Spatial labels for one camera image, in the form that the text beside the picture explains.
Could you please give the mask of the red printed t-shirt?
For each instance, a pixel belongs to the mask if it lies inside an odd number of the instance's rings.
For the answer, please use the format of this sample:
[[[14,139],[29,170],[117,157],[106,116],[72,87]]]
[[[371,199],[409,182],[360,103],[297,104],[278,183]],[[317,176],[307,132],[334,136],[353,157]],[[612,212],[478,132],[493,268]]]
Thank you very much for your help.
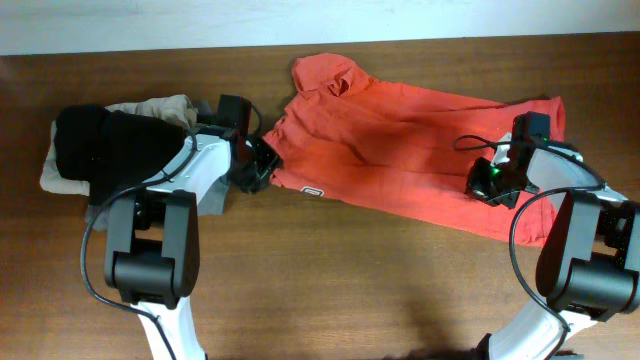
[[[282,160],[273,185],[500,241],[515,212],[465,194],[476,154],[456,151],[455,139],[496,141],[527,112],[550,116],[553,139],[565,132],[557,97],[507,105],[387,82],[330,53],[297,59],[292,78],[296,96],[265,135]],[[555,215],[548,200],[536,202],[515,242],[542,246]]]

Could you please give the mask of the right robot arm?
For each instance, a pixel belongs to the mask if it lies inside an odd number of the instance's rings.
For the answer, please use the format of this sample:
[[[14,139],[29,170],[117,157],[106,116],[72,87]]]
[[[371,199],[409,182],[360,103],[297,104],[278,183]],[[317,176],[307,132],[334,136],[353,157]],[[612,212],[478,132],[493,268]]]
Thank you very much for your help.
[[[508,236],[514,274],[529,302],[487,334],[472,359],[564,359],[578,332],[639,307],[639,205],[612,190],[573,145],[551,137],[550,116],[527,112],[499,141],[475,139],[478,158],[468,196],[514,210]],[[556,211],[536,266],[536,285],[520,270],[516,230],[524,212],[548,199]]]

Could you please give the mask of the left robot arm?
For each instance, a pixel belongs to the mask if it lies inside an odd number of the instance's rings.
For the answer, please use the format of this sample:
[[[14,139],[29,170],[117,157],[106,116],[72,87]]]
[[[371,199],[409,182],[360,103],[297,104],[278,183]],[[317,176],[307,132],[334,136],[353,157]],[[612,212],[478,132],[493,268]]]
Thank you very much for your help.
[[[225,179],[255,194],[281,159],[249,129],[258,109],[223,95],[161,172],[110,200],[104,278],[139,317],[156,359],[204,359],[191,308],[200,268],[198,205]]]

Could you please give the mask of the beige folded garment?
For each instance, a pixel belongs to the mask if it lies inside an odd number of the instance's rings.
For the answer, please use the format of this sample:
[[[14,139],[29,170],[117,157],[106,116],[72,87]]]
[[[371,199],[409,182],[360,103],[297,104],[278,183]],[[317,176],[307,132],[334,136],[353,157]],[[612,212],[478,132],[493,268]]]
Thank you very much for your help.
[[[106,106],[106,109],[155,117],[183,128],[194,126],[198,114],[196,107],[184,94],[151,98],[143,102],[112,104]],[[90,184],[87,181],[69,180],[61,176],[56,164],[56,148],[54,145],[56,132],[56,122],[53,121],[50,131],[50,146],[43,165],[40,186],[44,191],[54,194],[88,196]]]

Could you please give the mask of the black folded garment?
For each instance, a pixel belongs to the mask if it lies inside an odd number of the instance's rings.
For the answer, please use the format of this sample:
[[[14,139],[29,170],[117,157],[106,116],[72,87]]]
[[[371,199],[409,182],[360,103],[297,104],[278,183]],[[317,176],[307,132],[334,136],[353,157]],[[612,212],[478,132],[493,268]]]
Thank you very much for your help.
[[[92,205],[156,175],[180,152],[186,137],[179,125],[92,104],[63,109],[55,125],[59,173],[88,182]]]

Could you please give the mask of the grey folded garment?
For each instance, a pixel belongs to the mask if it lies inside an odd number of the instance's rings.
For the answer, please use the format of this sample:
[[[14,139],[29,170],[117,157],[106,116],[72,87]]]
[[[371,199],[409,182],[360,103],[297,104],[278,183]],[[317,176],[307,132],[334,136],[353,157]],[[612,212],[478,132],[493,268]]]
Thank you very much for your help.
[[[192,102],[198,115],[213,115],[207,100]],[[221,215],[229,190],[226,173],[231,166],[231,149],[221,135],[197,135],[199,152],[185,169],[185,175],[179,175],[179,183],[186,183],[187,191],[196,193],[197,213],[203,215]]]

